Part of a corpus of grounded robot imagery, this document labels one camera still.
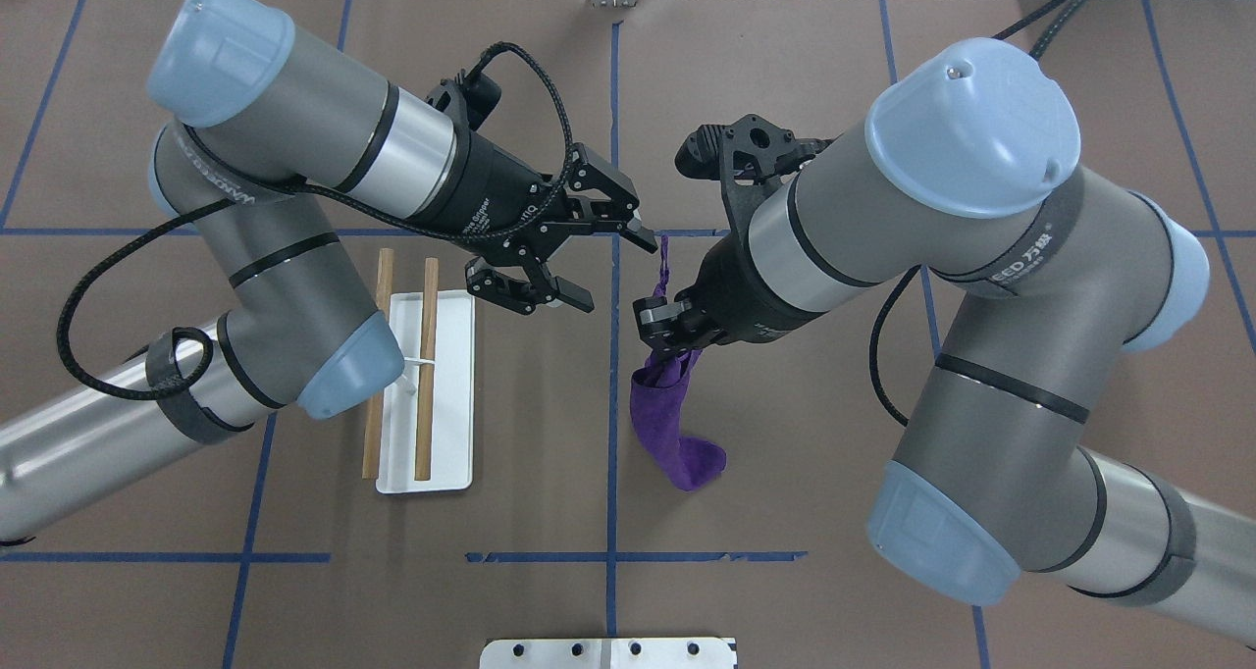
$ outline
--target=purple fabric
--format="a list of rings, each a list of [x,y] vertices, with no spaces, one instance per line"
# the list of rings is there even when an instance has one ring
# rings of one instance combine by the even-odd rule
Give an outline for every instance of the purple fabric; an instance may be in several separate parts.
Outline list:
[[[632,374],[628,410],[633,429],[667,479],[682,491],[696,491],[716,479],[728,456],[713,442],[681,436],[681,405],[690,388],[690,374],[702,351],[657,360],[653,353],[646,367]]]

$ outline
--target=wooden stick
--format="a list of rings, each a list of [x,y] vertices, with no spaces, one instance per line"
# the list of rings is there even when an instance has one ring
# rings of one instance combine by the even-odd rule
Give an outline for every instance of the wooden stick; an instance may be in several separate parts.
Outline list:
[[[418,356],[436,359],[436,301],[440,299],[436,281],[440,262],[435,257],[423,261],[423,321]],[[431,361],[418,365],[418,427],[414,431],[414,479],[432,479],[432,399],[436,384],[436,367]]]
[[[376,306],[384,313],[384,320],[388,320],[388,310],[392,304],[392,250],[382,249],[379,264],[376,267]],[[363,481],[374,481],[379,477],[379,438],[383,436],[383,424],[384,395],[377,393],[367,403],[367,431],[362,446]]]

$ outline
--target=robotic arm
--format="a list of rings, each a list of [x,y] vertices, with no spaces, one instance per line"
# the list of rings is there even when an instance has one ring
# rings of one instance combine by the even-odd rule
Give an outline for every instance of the robotic arm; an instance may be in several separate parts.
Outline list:
[[[1078,446],[1118,353],[1171,338],[1208,280],[1191,232],[1079,156],[1063,92],[992,39],[833,142],[706,124],[676,163],[718,178],[731,231],[674,302],[634,302],[641,338],[769,343],[928,264],[967,296],[887,466],[877,551],[968,604],[1026,570],[1256,645],[1256,522]]]
[[[569,236],[618,231],[654,250],[632,181],[570,142],[548,79],[570,151],[558,177],[476,133],[501,95],[482,73],[489,58],[421,100],[278,9],[187,0],[148,78],[149,95],[176,115],[153,146],[149,187],[170,213],[201,216],[197,231],[240,306],[162,334],[104,378],[132,393],[78,388],[0,424],[0,543],[21,543],[291,402],[325,419],[398,378],[396,339],[311,195],[471,250],[471,294],[516,313],[593,310],[588,290],[546,266]],[[134,397],[202,368],[186,392]]]

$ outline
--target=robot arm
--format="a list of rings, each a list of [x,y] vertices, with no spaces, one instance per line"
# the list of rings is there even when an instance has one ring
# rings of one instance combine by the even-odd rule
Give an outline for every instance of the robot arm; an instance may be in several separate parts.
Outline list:
[[[1059,87],[996,40],[948,48],[825,143],[756,115],[687,139],[677,167],[720,178],[731,231],[676,302],[634,302],[641,338],[772,341],[928,264],[967,296],[887,466],[877,551],[968,604],[1026,570],[1256,645],[1256,522],[1078,446],[1118,353],[1202,304],[1198,240],[1080,167]]]
[[[421,100],[278,9],[187,0],[148,79],[176,115],[153,146],[149,187],[180,216],[232,202],[196,227],[240,306],[202,325],[203,336],[163,334],[104,378],[149,390],[186,383],[207,361],[186,392],[131,400],[78,388],[0,424],[0,543],[291,402],[325,419],[401,374],[396,339],[311,192],[471,250],[471,292],[516,313],[592,310],[587,290],[546,267],[569,236],[618,231],[654,250],[632,182],[588,147],[565,137],[565,169],[549,177],[475,132],[501,93],[485,62]],[[497,267],[521,267],[526,280]]]

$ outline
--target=purple sock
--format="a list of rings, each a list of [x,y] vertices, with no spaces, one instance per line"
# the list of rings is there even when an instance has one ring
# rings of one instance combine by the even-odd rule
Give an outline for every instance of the purple sock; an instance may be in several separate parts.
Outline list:
[[[667,294],[667,238],[659,240],[662,267],[654,296]],[[690,374],[702,351],[658,356],[651,353],[646,365],[632,374],[628,412],[637,439],[653,456],[667,479],[682,491],[696,491],[723,472],[728,457],[713,442],[681,436],[681,407],[690,388]]]

